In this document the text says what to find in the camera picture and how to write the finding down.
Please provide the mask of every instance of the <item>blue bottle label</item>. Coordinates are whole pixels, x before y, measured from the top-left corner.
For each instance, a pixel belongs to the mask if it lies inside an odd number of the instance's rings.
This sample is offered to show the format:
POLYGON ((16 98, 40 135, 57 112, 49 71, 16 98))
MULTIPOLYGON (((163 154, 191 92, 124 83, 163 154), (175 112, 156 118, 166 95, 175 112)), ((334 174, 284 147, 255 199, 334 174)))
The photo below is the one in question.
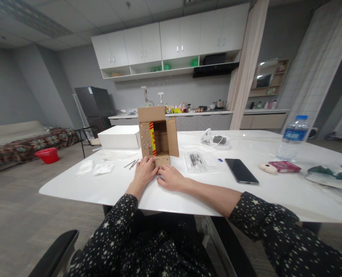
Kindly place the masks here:
POLYGON ((284 139, 293 141, 303 141, 307 131, 308 130, 286 128, 284 133, 284 139))

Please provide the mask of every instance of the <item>black star-print sleeve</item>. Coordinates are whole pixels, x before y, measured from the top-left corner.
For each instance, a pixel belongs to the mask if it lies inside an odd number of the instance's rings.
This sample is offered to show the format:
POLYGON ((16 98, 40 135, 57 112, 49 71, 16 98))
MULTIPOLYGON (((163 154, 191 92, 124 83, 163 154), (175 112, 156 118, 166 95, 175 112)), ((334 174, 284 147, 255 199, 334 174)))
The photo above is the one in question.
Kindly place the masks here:
POLYGON ((125 194, 90 237, 80 256, 72 261, 68 277, 113 276, 119 273, 119 257, 129 239, 138 200, 125 194))
POLYGON ((298 226, 299 218, 283 206, 244 192, 229 221, 251 240, 262 240, 279 276, 342 276, 342 253, 298 226))

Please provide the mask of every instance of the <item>white box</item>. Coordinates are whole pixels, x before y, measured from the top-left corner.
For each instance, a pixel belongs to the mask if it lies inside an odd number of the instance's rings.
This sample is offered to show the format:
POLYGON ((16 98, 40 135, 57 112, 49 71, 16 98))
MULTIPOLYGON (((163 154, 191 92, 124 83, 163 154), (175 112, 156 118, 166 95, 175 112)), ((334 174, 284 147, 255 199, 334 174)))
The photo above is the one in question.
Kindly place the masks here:
POLYGON ((139 149, 139 125, 113 126, 98 134, 103 148, 139 149))

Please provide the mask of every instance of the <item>bottle cap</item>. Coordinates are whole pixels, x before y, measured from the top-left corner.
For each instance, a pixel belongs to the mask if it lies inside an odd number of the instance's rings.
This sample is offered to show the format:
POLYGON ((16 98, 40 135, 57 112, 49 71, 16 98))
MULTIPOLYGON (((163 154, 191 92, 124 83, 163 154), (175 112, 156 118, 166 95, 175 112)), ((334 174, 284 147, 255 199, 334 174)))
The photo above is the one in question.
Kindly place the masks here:
POLYGON ((295 120, 307 120, 308 119, 308 115, 297 115, 295 120))

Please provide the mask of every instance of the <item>yellow tape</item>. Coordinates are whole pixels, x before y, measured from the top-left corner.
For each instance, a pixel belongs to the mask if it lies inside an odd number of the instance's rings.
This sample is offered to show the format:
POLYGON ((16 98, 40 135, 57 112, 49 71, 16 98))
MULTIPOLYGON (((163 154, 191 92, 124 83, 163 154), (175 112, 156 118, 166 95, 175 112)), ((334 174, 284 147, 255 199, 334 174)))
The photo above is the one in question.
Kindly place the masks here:
POLYGON ((153 156, 156 157, 157 156, 157 152, 156 152, 156 141, 154 140, 154 127, 153 127, 153 122, 149 123, 149 131, 151 133, 151 141, 152 141, 152 153, 153 156))

